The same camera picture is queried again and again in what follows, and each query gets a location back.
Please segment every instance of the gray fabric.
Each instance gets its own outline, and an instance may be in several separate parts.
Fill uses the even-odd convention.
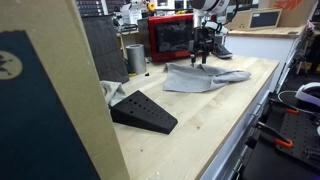
[[[126,98],[126,93],[119,82],[100,81],[104,99],[110,106],[116,105],[118,102]]]
[[[164,84],[165,91],[205,92],[221,88],[229,82],[249,79],[249,72],[228,70],[199,64],[195,67],[167,64],[168,75]]]

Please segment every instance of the black tool holder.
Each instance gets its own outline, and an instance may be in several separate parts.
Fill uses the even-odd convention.
[[[136,91],[111,107],[114,122],[170,134],[178,121],[141,91]]]
[[[286,113],[280,130],[294,143],[292,148],[276,146],[277,150],[298,159],[320,170],[320,136],[317,133],[317,123],[307,113]]]
[[[189,53],[191,63],[196,62],[196,54],[200,51],[202,55],[202,64],[206,64],[207,56],[214,48],[215,30],[205,27],[206,22],[202,23],[201,27],[194,29],[194,39],[189,41]]]

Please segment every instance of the white logo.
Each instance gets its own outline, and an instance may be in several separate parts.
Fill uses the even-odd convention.
[[[13,79],[22,72],[21,61],[5,51],[0,51],[0,80]]]

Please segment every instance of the wooden tabletop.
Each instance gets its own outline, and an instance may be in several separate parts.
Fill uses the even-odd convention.
[[[190,59],[171,63],[187,65]],[[166,92],[162,90],[167,77],[165,63],[149,63],[149,76],[138,75],[124,84],[127,95],[140,90],[178,120],[169,135],[114,123],[131,179],[200,178],[278,62],[209,56],[207,64],[252,75],[247,81],[205,93]]]
[[[273,29],[252,30],[252,31],[229,31],[227,36],[247,36],[247,37],[270,37],[270,38],[290,38],[294,39],[305,30],[305,25],[299,27],[278,27]]]

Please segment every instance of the workshop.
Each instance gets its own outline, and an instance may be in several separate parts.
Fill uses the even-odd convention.
[[[319,0],[1,0],[0,180],[319,180]]]

